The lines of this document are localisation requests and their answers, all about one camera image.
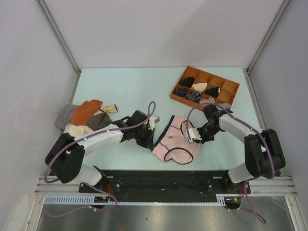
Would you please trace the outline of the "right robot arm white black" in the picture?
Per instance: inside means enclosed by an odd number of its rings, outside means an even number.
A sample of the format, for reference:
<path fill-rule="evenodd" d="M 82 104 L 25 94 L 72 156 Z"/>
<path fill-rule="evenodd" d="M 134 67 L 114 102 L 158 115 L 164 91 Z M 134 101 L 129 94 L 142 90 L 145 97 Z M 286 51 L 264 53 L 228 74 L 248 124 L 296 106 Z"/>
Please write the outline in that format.
<path fill-rule="evenodd" d="M 211 103 L 204 107 L 203 113 L 207 123 L 196 129 L 197 142 L 214 141 L 217 133 L 228 132 L 244 145 L 244 162 L 229 169 L 222 181 L 225 192 L 235 192 L 239 183 L 246 180 L 272 179 L 277 170 L 285 167 L 286 160 L 275 130 L 255 128 L 234 116 L 231 110 Z"/>

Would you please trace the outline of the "pink underwear navy trim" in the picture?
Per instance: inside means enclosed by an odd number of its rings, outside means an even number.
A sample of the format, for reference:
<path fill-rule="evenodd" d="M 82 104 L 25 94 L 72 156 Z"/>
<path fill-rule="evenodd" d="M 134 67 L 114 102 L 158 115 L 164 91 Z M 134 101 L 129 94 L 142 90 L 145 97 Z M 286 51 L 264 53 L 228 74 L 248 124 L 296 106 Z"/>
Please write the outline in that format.
<path fill-rule="evenodd" d="M 185 118 L 173 115 L 154 143 L 152 153 L 164 162 L 172 160 L 180 165 L 191 163 L 200 150 L 200 144 L 190 143 L 185 137 L 186 128 L 193 127 Z"/>

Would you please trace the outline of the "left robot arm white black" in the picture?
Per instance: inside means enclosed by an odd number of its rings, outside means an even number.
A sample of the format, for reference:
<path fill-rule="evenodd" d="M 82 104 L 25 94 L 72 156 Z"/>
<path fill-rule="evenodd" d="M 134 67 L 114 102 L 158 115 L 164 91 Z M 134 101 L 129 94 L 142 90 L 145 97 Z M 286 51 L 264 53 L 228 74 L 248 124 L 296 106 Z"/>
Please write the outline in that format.
<path fill-rule="evenodd" d="M 156 115 L 146 115 L 140 110 L 132 116 L 112 122 L 105 128 L 78 137 L 63 133 L 45 158 L 45 177 L 52 173 L 63 184 L 76 180 L 89 185 L 95 192 L 106 188 L 107 176 L 97 166 L 84 163 L 84 157 L 107 145 L 134 139 L 136 144 L 146 149 L 154 147 Z"/>

